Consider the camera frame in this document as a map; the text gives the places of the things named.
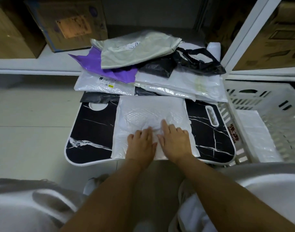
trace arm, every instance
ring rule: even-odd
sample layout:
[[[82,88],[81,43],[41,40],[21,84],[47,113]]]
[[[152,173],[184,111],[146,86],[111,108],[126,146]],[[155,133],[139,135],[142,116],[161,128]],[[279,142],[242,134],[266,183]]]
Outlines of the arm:
[[[192,155],[188,132],[162,121],[161,147],[192,182],[206,213],[221,231],[295,231],[295,225],[247,189]]]
[[[137,130],[127,141],[124,165],[92,192],[61,232],[126,229],[134,185],[139,174],[153,160],[157,145],[152,143],[151,128]]]

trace finger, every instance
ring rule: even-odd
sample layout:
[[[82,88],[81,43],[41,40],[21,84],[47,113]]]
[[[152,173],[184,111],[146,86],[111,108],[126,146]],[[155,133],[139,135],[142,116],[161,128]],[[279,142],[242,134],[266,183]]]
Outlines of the finger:
[[[165,146],[165,138],[164,138],[164,136],[161,135],[161,134],[158,134],[157,137],[158,137],[159,143],[161,144],[161,147],[164,147]]]
[[[149,127],[147,129],[147,140],[152,142],[152,139],[153,139],[153,130],[152,130],[152,127]]]
[[[133,134],[129,134],[128,135],[128,137],[127,137],[128,145],[130,145],[130,142],[132,141],[133,138],[134,138],[134,135]]]
[[[165,135],[170,133],[168,124],[167,124],[167,122],[165,120],[161,121],[161,128],[162,128]]]
[[[157,142],[154,142],[154,143],[152,144],[152,153],[153,153],[153,156],[155,156],[156,148],[157,148]]]
[[[141,130],[137,130],[137,131],[134,133],[134,138],[140,138],[141,133],[142,133]]]
[[[175,128],[174,124],[169,125],[169,130],[170,130],[170,133],[177,131],[177,129]]]
[[[146,140],[148,138],[148,129],[142,130],[141,138]]]

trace right hand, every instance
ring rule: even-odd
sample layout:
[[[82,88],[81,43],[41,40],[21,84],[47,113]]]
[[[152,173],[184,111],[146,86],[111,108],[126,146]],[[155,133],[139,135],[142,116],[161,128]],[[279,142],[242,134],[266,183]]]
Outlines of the right hand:
[[[165,156],[177,164],[181,158],[192,156],[191,143],[186,130],[176,128],[173,124],[168,125],[165,120],[161,121],[164,135],[157,135]]]

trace left hand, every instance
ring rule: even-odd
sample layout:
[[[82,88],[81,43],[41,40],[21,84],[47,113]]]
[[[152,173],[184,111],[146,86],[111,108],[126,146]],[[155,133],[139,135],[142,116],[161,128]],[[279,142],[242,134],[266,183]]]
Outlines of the left hand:
[[[154,159],[157,142],[152,143],[152,128],[137,130],[127,138],[126,160],[138,162],[141,169],[146,169]]]

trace floor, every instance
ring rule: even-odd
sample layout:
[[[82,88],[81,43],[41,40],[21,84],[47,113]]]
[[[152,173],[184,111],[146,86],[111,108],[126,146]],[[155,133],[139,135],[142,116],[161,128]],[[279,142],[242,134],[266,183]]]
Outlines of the floor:
[[[64,146],[83,94],[73,89],[76,79],[0,75],[0,178],[48,179],[82,192],[88,179],[122,165],[111,161],[77,167],[65,159]],[[152,222],[157,225],[153,231],[166,231],[178,208],[183,178],[172,163],[154,161],[135,187],[132,227],[138,221]]]

